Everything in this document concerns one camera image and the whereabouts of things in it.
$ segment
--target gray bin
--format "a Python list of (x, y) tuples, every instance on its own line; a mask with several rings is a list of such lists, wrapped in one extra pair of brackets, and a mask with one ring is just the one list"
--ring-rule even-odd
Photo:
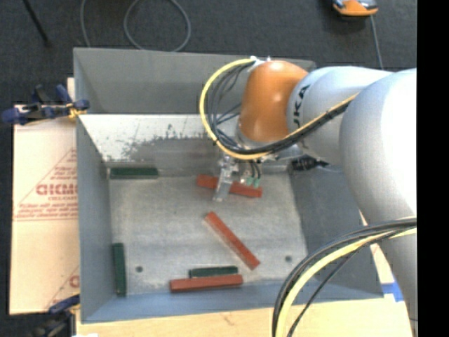
[[(260, 199), (196, 186), (216, 174), (219, 150), (197, 114), (201, 89), (241, 56), (74, 49), (76, 99), (90, 100), (77, 124), (81, 320), (107, 322), (273, 307), (288, 273), (309, 252), (361, 226), (337, 167), (266, 173)], [(310, 71), (314, 63), (290, 60)], [(227, 98), (241, 98), (245, 72)], [(225, 128), (232, 131), (233, 122)], [(153, 179), (112, 179), (116, 167), (151, 168)], [(214, 211), (261, 261), (250, 270), (204, 223)], [(112, 244), (125, 248), (127, 294), (116, 295)], [(238, 288), (170, 293), (170, 279), (196, 267), (236, 265)], [(320, 278), (299, 295), (306, 301)], [(381, 296), (369, 250), (358, 253), (318, 300)]]

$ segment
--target black floor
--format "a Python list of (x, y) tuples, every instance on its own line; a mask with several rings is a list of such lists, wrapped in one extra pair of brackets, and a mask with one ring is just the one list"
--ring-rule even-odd
[[(22, 0), (0, 0), (0, 111), (28, 101), (43, 84), (53, 92), (73, 72), (72, 49), (85, 46), (83, 0), (29, 0), (52, 46), (45, 47)], [(92, 46), (135, 48), (123, 30), (134, 0), (87, 0), (86, 31)], [(177, 0), (189, 16), (189, 52), (313, 60), (318, 67), (380, 68), (370, 20), (339, 19), (323, 0)], [(383, 68), (417, 67), (417, 0), (377, 0), (377, 39)], [(142, 0), (128, 19), (139, 45), (176, 49), (186, 37), (182, 14), (168, 0)], [(46, 316), (8, 316), (11, 248), (11, 129), (0, 128), (0, 336), (20, 337)]]

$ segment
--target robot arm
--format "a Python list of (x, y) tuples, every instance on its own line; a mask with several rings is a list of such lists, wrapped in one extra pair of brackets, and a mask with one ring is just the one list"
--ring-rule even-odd
[[(242, 64), (252, 65), (251, 59)], [(391, 73), (362, 67), (307, 74), (289, 62), (267, 61), (253, 67), (247, 80), (235, 140), (220, 136), (205, 116), (203, 122), (234, 165), (268, 165), (295, 148), (296, 157), (307, 154), (342, 167), (369, 223), (416, 216), (416, 76), (416, 69)], [(229, 167), (223, 171), (222, 182), (230, 177)], [(217, 187), (220, 199), (227, 194), (223, 186)], [(416, 234), (382, 242), (382, 250), (417, 336)]]

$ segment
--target blue clamp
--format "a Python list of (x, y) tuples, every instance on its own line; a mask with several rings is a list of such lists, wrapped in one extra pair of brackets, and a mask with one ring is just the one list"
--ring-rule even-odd
[(48, 310), (52, 316), (48, 321), (33, 329), (32, 337), (54, 337), (60, 336), (60, 332), (66, 329), (67, 336), (76, 334), (75, 317), (70, 308), (80, 303), (79, 295), (75, 295), (56, 303)]
[(18, 107), (12, 107), (1, 113), (1, 119), (6, 124), (25, 125), (30, 122), (55, 119), (57, 117), (75, 117), (86, 112), (91, 106), (88, 100), (73, 101), (67, 89), (63, 85), (56, 86), (57, 100), (51, 100), (43, 90), (42, 85), (34, 88), (31, 103)]

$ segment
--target red block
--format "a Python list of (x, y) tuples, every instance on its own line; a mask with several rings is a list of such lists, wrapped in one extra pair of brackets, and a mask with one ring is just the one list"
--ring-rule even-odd
[(214, 212), (209, 212), (204, 220), (218, 232), (221, 238), (224, 239), (251, 270), (254, 270), (260, 264), (260, 261)]
[[(196, 177), (196, 184), (200, 187), (207, 187), (211, 189), (217, 188), (218, 177), (209, 175), (198, 175)], [(241, 194), (247, 197), (262, 197), (262, 188), (244, 185), (234, 181), (229, 190), (232, 194)]]
[(198, 291), (202, 289), (217, 289), (222, 287), (240, 286), (243, 283), (242, 275), (222, 275), (212, 277), (193, 277), (172, 279), (171, 292)]

